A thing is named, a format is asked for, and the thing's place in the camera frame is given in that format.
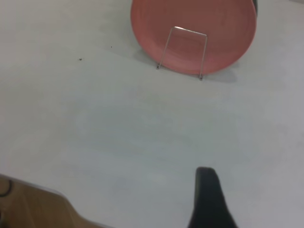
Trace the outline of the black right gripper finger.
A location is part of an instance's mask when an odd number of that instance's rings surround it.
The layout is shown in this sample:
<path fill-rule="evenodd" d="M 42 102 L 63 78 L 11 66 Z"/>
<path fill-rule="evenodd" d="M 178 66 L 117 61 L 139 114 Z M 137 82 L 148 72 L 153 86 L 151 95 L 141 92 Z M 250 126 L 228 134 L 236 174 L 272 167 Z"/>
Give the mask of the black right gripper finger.
<path fill-rule="evenodd" d="M 236 228 L 213 168 L 198 167 L 195 176 L 194 208 L 189 228 Z"/>

